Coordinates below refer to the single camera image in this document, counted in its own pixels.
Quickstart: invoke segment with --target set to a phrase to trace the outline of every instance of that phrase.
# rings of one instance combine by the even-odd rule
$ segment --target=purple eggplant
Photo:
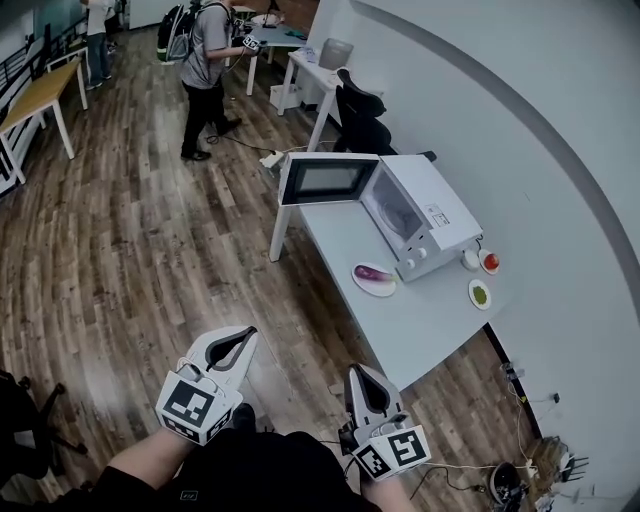
[[[378,283],[388,283],[390,281],[396,281],[396,276],[388,274],[387,272],[380,272],[375,268],[367,267],[366,265],[358,265],[355,269],[356,277],[365,279],[367,281],[376,281]]]

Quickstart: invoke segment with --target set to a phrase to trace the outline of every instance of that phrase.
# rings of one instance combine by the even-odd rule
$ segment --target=white wall
[[[0,30],[0,62],[25,45],[25,36],[33,33],[33,14],[28,12]]]
[[[129,28],[145,27],[160,23],[164,15],[176,5],[189,5],[188,0],[131,0],[129,5]]]
[[[396,146],[436,151],[511,267],[516,299],[492,326],[532,399],[560,393],[549,413],[534,404],[543,433],[591,458],[567,494],[630,496],[640,483],[640,11],[629,6],[322,0],[310,36],[355,45],[354,79],[385,91]],[[559,498],[554,510],[573,508]]]

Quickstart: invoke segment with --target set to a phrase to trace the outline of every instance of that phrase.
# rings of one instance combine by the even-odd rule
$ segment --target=sleeve
[[[228,46],[227,40],[227,11],[223,7],[210,7],[202,12],[204,50],[222,50]]]
[[[119,469],[107,466],[91,491],[91,501],[101,506],[110,505],[112,510],[131,504],[152,504],[158,493],[142,480]]]

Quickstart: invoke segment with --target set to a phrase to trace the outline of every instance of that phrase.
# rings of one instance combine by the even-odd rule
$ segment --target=gray t-shirt
[[[222,5],[207,7],[198,15],[193,27],[193,51],[182,66],[180,78],[196,89],[211,89],[224,69],[224,59],[210,61],[205,53],[222,50],[229,43],[231,24]]]

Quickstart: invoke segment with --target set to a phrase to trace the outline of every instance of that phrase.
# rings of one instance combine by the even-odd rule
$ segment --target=black clothing
[[[65,497],[53,510],[119,509],[380,512],[351,491],[343,470],[326,446],[303,432],[287,436],[233,429],[196,449],[180,474],[154,491],[107,467],[91,493]]]
[[[182,82],[189,95],[189,117],[184,130],[182,154],[192,155],[198,149],[198,136],[205,124],[216,126],[218,133],[226,129],[229,120],[224,115],[224,88],[218,80],[211,89],[196,89]]]

